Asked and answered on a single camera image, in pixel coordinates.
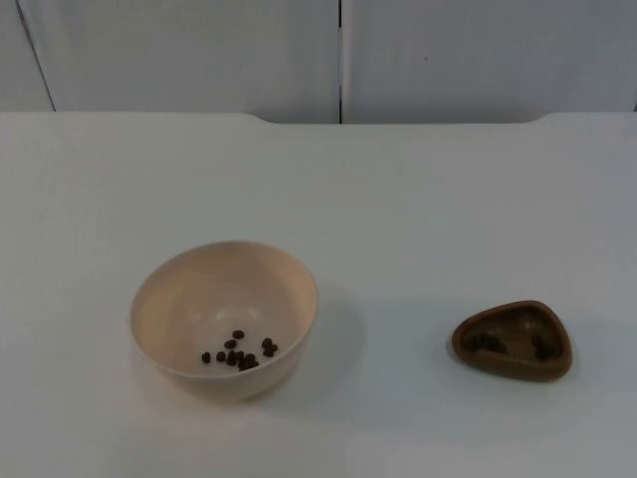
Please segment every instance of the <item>brown dish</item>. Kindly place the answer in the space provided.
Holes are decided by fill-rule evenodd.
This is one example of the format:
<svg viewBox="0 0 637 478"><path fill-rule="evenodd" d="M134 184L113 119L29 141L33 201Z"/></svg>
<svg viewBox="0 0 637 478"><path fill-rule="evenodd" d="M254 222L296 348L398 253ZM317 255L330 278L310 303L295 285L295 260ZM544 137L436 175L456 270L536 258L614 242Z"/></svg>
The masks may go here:
<svg viewBox="0 0 637 478"><path fill-rule="evenodd" d="M566 329L549 306L537 301L476 314L456 329L451 344L465 363L522 380L555 380L572 363Z"/></svg>

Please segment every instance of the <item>bowl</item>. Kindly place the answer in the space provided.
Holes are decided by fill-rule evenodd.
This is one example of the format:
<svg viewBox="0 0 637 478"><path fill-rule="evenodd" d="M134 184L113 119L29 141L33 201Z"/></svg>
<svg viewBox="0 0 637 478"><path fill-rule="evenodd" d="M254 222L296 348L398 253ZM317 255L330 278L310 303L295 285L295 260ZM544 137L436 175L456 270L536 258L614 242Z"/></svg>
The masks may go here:
<svg viewBox="0 0 637 478"><path fill-rule="evenodd" d="M451 343L465 363L524 380L555 380L572 363L564 325L538 301L503 304L476 314L456 329Z"/></svg>
<svg viewBox="0 0 637 478"><path fill-rule="evenodd" d="M268 389L297 365L317 301L312 274L285 251L214 243L179 254L144 281L132 302L130 330L141 353L161 369L205 383L213 395L240 399ZM258 366L239 370L216 361L238 330L244 338L235 351L255 354ZM264 356L264 338L279 347L271 358Z"/></svg>

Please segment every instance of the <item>panel seam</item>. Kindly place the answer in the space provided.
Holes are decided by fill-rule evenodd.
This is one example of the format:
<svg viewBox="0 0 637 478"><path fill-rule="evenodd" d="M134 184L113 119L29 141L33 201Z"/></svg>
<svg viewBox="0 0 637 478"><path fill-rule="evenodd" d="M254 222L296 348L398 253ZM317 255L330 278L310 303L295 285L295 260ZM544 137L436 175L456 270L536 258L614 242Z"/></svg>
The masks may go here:
<svg viewBox="0 0 637 478"><path fill-rule="evenodd" d="M18 16L20 17L20 23L22 24L22 31L24 32L24 35L27 38L27 42L29 42L29 47L31 47L31 53L33 54L33 58L35 59L36 65L38 66L38 72L40 72L40 77L42 78L44 89L47 92L47 98L49 99L51 110L55 112L56 104L53 102L53 96L51 95L51 90L49 89L47 78L44 75L44 70L42 69L42 64L40 63L40 57L38 57L38 53L36 52L36 46L33 41L33 35L31 35L31 30L29 30L29 24L27 23L27 19L24 15L24 12L22 11L20 0L15 0L15 5L16 5L16 9L18 10Z"/></svg>

